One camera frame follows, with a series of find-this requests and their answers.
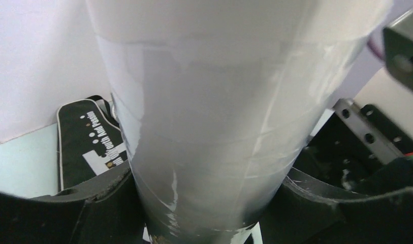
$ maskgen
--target black strap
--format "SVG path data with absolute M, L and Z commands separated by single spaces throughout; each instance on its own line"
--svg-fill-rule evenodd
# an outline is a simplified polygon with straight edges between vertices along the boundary
M 105 114 L 106 119 L 113 124 L 114 126 L 119 127 L 119 123 L 116 121 L 114 117 L 112 117 L 112 111 L 111 111 L 111 106 L 109 105 L 108 101 L 106 101 L 104 98 L 102 98 L 99 95 L 93 95 L 91 97 L 88 97 L 87 99 L 94 100 L 95 102 L 103 100 L 103 103 L 105 104 L 107 114 Z

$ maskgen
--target light blue surface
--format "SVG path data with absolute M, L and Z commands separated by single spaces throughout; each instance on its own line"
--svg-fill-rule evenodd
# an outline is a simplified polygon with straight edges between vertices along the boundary
M 25 198 L 55 195 L 56 124 L 0 144 L 0 191 Z

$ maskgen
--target black bag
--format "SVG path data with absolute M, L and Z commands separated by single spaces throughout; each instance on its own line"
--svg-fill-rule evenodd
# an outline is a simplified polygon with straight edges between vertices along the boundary
M 103 101 L 106 113 L 98 102 Z M 62 191 L 127 160 L 118 122 L 100 96 L 63 105 L 57 112 L 58 187 Z

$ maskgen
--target plastic wrap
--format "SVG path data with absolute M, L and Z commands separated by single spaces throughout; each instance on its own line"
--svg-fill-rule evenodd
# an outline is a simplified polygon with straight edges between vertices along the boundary
M 243 243 L 391 1 L 88 1 L 153 243 Z

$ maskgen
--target white wall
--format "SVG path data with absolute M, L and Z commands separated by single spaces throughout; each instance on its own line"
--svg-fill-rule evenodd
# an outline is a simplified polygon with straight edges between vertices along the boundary
M 0 143 L 94 94 L 109 87 L 84 0 L 0 0 Z
M 394 0 L 392 11 L 384 21 L 384 25 L 399 17 L 411 7 L 413 7 L 413 0 Z M 381 44 L 381 47 L 383 46 L 382 29 L 384 25 L 379 26 L 373 33 L 376 43 Z M 378 61 L 370 51 L 365 48 L 357 58 L 341 87 L 334 94 L 329 106 L 332 107 L 340 98 L 353 98 L 356 96 L 362 87 L 383 66 L 384 64 Z

